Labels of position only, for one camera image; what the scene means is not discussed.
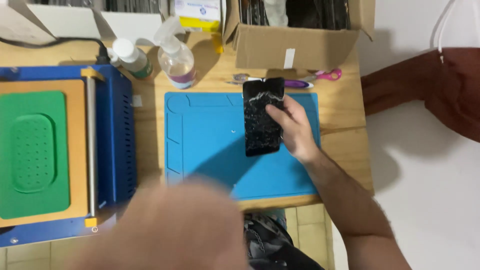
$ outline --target person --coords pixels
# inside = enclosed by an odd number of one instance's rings
[[[349,268],[411,269],[369,192],[316,146],[304,108],[287,95],[284,107],[265,109],[340,231]],[[201,182],[140,188],[118,224],[77,252],[70,269],[322,269],[275,219],[243,215],[225,191]]]

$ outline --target blurred hand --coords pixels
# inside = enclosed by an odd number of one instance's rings
[[[284,110],[268,104],[267,113],[283,128],[283,142],[290,154],[302,164],[313,161],[320,150],[313,139],[312,128],[305,109],[293,98],[285,95]]]
[[[245,270],[243,215],[215,187],[140,188],[118,224],[71,263],[73,270]]]

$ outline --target wooden table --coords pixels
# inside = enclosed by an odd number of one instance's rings
[[[283,76],[296,79],[306,71],[242,70],[235,68],[235,52],[230,46],[218,55],[209,35],[193,33],[187,44],[195,56],[197,85],[192,92],[241,92],[240,86],[225,84],[232,74],[249,73],[255,77]],[[139,182],[164,181],[164,99],[166,92],[180,91],[170,84],[157,61],[158,48],[140,47],[154,64],[154,80],[133,82],[135,95],[141,95],[142,107],[135,108],[135,136]],[[46,49],[23,49],[0,43],[0,66],[93,64],[98,53],[94,42],[70,42]],[[362,186],[373,193],[365,113],[356,51],[340,66],[343,77],[336,82],[319,80],[310,92],[318,94],[321,143],[325,152]],[[287,92],[301,90],[288,89]],[[320,202],[314,195],[257,199],[239,202],[240,208],[287,208]]]

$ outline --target cracked phone screen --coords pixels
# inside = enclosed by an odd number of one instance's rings
[[[280,149],[282,128],[265,110],[267,104],[283,110],[285,80],[273,78],[243,84],[245,154],[253,157]]]

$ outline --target white tape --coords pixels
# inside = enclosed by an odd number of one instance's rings
[[[142,106],[142,96],[134,95],[132,97],[132,107],[141,107]]]
[[[293,67],[293,59],[295,58],[295,49],[287,49],[285,52],[285,62],[283,64],[284,69],[290,69]]]

